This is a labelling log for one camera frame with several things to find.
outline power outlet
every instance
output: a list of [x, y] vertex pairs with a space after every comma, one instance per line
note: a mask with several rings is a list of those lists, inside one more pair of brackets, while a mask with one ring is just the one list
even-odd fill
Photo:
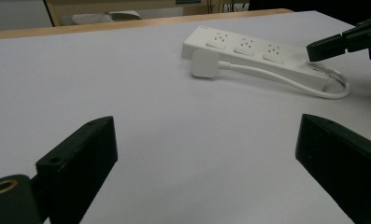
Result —
[[199, 26], [185, 39], [182, 57], [192, 59], [197, 49], [217, 51], [220, 60], [255, 67], [322, 91], [329, 74], [322, 63], [311, 63], [307, 49]]

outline white power strip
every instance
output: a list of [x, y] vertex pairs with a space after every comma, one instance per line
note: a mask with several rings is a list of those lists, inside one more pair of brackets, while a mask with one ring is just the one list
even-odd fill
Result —
[[197, 49], [216, 51], [222, 61], [275, 73], [317, 91], [324, 89], [330, 77], [322, 63], [308, 60], [306, 48], [206, 26], [197, 27], [184, 41], [182, 57], [192, 59]]

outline black mechanical part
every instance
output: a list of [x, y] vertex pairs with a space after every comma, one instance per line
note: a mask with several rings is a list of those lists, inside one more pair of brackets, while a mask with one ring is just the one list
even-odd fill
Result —
[[371, 224], [371, 141], [304, 114], [295, 157], [356, 224]]
[[307, 45], [311, 62], [332, 58], [346, 52], [368, 49], [371, 60], [371, 18], [356, 24], [342, 35], [333, 35]]
[[36, 163], [31, 180], [0, 178], [0, 224], [80, 223], [117, 160], [113, 117], [84, 124]]

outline white cable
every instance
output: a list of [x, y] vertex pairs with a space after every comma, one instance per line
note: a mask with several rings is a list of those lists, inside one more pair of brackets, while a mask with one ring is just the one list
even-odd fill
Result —
[[336, 71], [335, 69], [331, 69], [331, 68], [325, 68], [325, 69], [327, 70], [327, 73], [329, 74], [330, 77], [334, 78], [342, 85], [342, 87], [344, 88], [342, 92], [330, 93], [326, 91], [317, 91], [310, 87], [302, 85], [298, 82], [292, 81], [286, 77], [282, 77], [276, 73], [269, 72], [269, 71], [266, 71], [260, 68], [255, 68], [255, 67], [249, 67], [249, 66], [244, 66], [244, 65], [239, 65], [239, 64], [230, 64], [228, 62], [219, 61], [218, 68], [237, 71], [237, 72], [246, 72], [247, 74], [249, 74], [250, 72], [260, 73], [266, 76], [266, 78], [268, 79], [273, 79], [275, 81], [288, 84], [290, 86], [295, 87], [298, 90], [304, 91], [314, 96], [319, 96], [319, 97], [327, 98], [327, 99], [341, 99], [350, 94], [350, 84], [349, 84], [348, 79], [345, 76], [343, 76], [341, 73]]

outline white tabletop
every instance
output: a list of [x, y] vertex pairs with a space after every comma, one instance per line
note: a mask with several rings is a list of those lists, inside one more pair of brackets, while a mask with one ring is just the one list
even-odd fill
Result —
[[305, 47], [352, 26], [321, 13], [193, 21], [0, 40], [0, 177], [35, 163], [89, 120], [112, 115], [119, 161], [83, 224], [350, 224], [296, 160], [304, 113], [371, 140], [366, 50], [325, 63], [342, 100], [223, 72], [201, 80], [181, 58], [199, 25]]

